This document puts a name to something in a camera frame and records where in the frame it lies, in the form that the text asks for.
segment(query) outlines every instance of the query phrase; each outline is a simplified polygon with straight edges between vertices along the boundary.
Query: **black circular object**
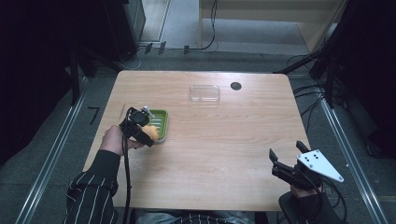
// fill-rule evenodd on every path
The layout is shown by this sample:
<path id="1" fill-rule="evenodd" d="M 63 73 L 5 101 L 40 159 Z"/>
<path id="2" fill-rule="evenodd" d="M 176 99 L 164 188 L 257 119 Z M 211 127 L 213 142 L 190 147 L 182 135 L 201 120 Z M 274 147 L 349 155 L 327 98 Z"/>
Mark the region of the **black circular object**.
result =
<path id="1" fill-rule="evenodd" d="M 235 91 L 239 91 L 241 90 L 242 85 L 239 82 L 233 82 L 231 83 L 231 89 L 235 90 Z"/>
<path id="2" fill-rule="evenodd" d="M 140 111 L 135 111 L 135 113 L 132 114 L 132 119 L 134 120 L 134 122 L 136 123 L 141 123 L 144 122 L 147 119 L 147 116 L 144 115 L 142 112 Z"/>

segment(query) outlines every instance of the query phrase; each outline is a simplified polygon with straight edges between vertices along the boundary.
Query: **person's hand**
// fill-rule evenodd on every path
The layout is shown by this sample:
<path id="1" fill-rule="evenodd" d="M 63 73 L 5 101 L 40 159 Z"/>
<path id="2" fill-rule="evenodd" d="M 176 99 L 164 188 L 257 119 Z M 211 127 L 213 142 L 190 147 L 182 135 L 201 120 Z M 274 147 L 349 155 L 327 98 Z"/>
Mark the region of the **person's hand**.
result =
<path id="1" fill-rule="evenodd" d="M 311 190 L 297 189 L 293 185 L 290 185 L 290 191 L 294 195 L 294 197 L 296 197 L 296 198 L 303 198 L 303 197 L 306 197 L 306 196 L 311 196 L 311 195 L 318 194 L 317 191 L 314 190 L 314 189 L 311 189 Z"/>
<path id="2" fill-rule="evenodd" d="M 128 149 L 131 148 L 139 148 L 143 147 L 144 145 L 132 141 L 131 139 L 128 139 Z M 105 135 L 102 138 L 102 144 L 100 146 L 100 149 L 107 150 L 107 151 L 112 151 L 119 156 L 123 155 L 122 152 L 122 131 L 119 126 L 113 125 L 110 127 L 109 130 L 105 131 Z"/>

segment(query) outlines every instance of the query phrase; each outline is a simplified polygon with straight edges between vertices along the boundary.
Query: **metal rail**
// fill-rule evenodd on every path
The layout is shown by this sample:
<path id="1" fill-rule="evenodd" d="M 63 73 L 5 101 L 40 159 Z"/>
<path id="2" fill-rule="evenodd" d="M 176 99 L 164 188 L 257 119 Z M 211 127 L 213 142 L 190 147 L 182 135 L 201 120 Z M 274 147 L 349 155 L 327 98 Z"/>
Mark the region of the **metal rail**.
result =
<path id="1" fill-rule="evenodd" d="M 349 165 L 350 172 L 355 179 L 359 191 L 361 192 L 361 197 L 363 198 L 370 216 L 373 219 L 373 223 L 387 224 L 389 223 L 387 217 L 378 201 L 378 198 L 367 179 L 366 174 L 363 172 L 361 165 L 353 151 L 352 146 L 349 144 L 347 135 L 345 134 L 338 118 L 333 109 L 325 101 L 321 101 L 321 106 L 324 113 L 332 127 L 335 138 L 340 145 L 341 151 L 344 154 L 347 164 Z"/>
<path id="2" fill-rule="evenodd" d="M 56 165 L 56 162 L 59 159 L 59 156 L 61 155 L 62 149 L 64 148 L 64 143 L 70 133 L 71 128 L 73 127 L 78 112 L 81 109 L 81 105 L 84 101 L 85 93 L 88 89 L 89 84 L 90 81 L 86 77 L 84 77 L 80 85 L 82 93 L 79 96 L 75 105 L 70 108 L 66 119 L 64 120 L 64 124 L 62 125 L 61 130 L 58 132 L 55 142 L 52 145 L 49 155 L 44 161 L 40 173 L 38 174 L 35 183 L 29 191 L 23 208 L 18 215 L 17 221 L 15 222 L 16 224 L 28 224 L 31 222 L 33 214 L 35 213 L 35 209 L 40 202 L 41 196 L 43 195 L 44 190 L 50 180 L 52 171 Z"/>

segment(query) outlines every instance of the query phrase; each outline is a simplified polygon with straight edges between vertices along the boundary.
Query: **green plate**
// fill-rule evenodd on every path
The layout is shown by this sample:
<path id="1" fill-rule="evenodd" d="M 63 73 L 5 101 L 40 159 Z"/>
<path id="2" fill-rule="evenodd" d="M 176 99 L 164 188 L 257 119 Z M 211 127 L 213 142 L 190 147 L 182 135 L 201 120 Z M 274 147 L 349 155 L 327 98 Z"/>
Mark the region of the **green plate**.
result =
<path id="1" fill-rule="evenodd" d="M 151 119 L 148 125 L 157 127 L 159 138 L 156 142 L 163 142 L 166 136 L 166 126 L 168 124 L 168 113 L 164 110 L 150 109 L 151 114 L 155 117 Z"/>

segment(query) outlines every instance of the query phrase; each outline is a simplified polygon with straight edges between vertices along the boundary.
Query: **transparent plastic box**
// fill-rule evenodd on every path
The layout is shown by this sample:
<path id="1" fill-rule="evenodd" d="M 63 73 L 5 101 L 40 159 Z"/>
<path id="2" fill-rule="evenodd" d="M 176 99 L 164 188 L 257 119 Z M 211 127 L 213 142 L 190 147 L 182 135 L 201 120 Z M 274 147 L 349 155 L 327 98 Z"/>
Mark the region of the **transparent plastic box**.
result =
<path id="1" fill-rule="evenodd" d="M 216 85 L 192 85 L 189 100 L 195 105 L 218 105 L 220 88 Z"/>

